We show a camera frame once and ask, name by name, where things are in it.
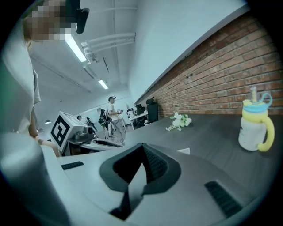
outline black chair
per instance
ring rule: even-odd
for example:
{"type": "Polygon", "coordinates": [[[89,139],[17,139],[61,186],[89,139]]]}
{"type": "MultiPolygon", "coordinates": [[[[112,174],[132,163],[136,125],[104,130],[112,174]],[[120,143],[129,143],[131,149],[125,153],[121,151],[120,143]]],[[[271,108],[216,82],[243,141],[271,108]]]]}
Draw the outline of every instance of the black chair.
{"type": "Polygon", "coordinates": [[[146,124],[158,121],[158,104],[154,101],[152,97],[146,101],[147,111],[148,111],[148,122],[146,124]]]}

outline gray table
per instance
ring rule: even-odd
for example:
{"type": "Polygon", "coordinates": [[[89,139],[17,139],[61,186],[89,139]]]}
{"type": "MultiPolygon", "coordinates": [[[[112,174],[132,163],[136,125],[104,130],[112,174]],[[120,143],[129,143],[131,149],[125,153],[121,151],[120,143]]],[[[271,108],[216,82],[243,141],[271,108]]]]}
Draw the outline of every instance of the gray table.
{"type": "Polygon", "coordinates": [[[126,144],[149,143],[172,150],[190,148],[191,155],[201,157],[226,172],[252,196],[257,197],[271,185],[283,152],[283,117],[271,116],[275,140],[268,152],[246,151],[238,143],[241,116],[190,115],[188,127],[167,131],[169,117],[127,132],[126,144]]]}

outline yellow handle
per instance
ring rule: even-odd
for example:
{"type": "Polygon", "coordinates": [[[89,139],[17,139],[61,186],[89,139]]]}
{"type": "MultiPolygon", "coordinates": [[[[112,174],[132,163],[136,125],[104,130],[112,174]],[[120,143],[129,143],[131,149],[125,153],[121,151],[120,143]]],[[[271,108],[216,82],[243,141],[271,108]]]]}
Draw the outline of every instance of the yellow handle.
{"type": "Polygon", "coordinates": [[[264,117],[261,119],[261,121],[266,125],[267,128],[267,139],[265,141],[265,143],[260,143],[258,145],[258,150],[260,151],[268,151],[271,147],[271,145],[273,144],[274,141],[274,125],[273,122],[271,121],[271,119],[269,117],[264,117]]]}

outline ceiling light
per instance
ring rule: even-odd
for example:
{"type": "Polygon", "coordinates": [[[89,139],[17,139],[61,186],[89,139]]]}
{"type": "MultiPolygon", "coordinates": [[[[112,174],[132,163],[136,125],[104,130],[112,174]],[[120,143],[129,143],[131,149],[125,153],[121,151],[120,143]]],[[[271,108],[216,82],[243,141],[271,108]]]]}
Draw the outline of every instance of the ceiling light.
{"type": "Polygon", "coordinates": [[[73,39],[72,36],[69,39],[66,39],[66,43],[70,46],[72,51],[75,53],[75,55],[79,58],[79,60],[81,62],[87,61],[87,59],[85,58],[85,56],[81,52],[80,48],[78,47],[78,45],[76,44],[76,42],[75,42],[75,40],[73,39]]]}
{"type": "Polygon", "coordinates": [[[46,120],[46,122],[45,122],[45,124],[50,124],[51,123],[51,121],[50,120],[46,120]]]}
{"type": "Polygon", "coordinates": [[[98,82],[103,86],[104,89],[108,89],[107,85],[104,83],[103,80],[99,80],[98,82]]]}

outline red brick wall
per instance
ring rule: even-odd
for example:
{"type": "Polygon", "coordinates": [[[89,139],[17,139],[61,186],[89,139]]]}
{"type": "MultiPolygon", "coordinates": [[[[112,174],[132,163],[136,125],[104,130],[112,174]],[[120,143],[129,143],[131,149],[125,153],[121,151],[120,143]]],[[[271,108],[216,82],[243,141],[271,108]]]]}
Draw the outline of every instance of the red brick wall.
{"type": "Polygon", "coordinates": [[[159,117],[179,113],[241,114],[256,86],[268,92],[270,114],[283,114],[279,53],[256,18],[246,13],[213,34],[164,75],[139,103],[155,97],[159,117]]]}

